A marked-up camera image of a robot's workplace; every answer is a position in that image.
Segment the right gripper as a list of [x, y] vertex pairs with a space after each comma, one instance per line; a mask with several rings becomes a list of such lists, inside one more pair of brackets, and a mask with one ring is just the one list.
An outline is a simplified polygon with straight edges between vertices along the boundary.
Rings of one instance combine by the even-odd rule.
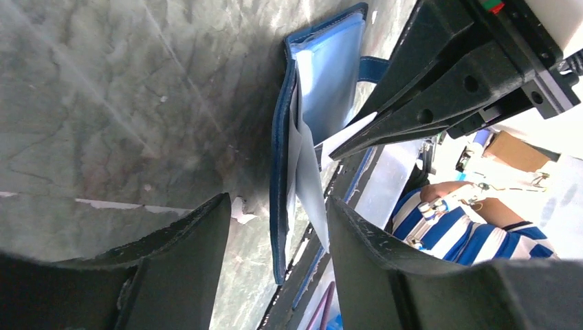
[[377, 116], [330, 156], [424, 138], [464, 116], [465, 135], [531, 108], [556, 117], [581, 103], [573, 90], [581, 74], [562, 71], [563, 62], [526, 1], [418, 1], [352, 123]]

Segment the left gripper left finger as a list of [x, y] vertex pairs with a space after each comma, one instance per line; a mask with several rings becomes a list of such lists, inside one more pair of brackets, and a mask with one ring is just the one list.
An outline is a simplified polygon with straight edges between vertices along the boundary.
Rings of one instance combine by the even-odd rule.
[[2, 329], [207, 329], [230, 227], [221, 193], [93, 258], [1, 253]]

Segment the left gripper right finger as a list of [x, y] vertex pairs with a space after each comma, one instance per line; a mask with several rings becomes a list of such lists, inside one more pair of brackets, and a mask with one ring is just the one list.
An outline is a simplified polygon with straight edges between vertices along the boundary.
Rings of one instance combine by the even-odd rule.
[[345, 329], [581, 329], [582, 264], [435, 258], [327, 201], [329, 249]]

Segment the silver credit card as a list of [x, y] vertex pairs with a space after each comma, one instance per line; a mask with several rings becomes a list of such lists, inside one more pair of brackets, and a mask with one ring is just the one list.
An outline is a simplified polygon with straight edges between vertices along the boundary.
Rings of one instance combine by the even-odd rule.
[[358, 120], [356, 123], [351, 124], [347, 128], [339, 131], [338, 133], [327, 138], [324, 142], [317, 145], [316, 151], [318, 155], [318, 161], [320, 166], [320, 171], [326, 169], [333, 163], [333, 159], [330, 154], [334, 152], [338, 147], [352, 138], [356, 133], [361, 131], [366, 125], [371, 123], [377, 115], [377, 112], [367, 115], [365, 118]]

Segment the blue leather card holder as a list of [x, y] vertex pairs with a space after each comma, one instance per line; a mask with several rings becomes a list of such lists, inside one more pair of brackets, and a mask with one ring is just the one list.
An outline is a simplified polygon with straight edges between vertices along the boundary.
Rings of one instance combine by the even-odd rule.
[[357, 3], [284, 38], [285, 77], [272, 122], [269, 231], [274, 280], [285, 282], [287, 235], [301, 204], [323, 248], [329, 246], [317, 145], [350, 126], [356, 85], [378, 83], [383, 58], [364, 56], [368, 5]]

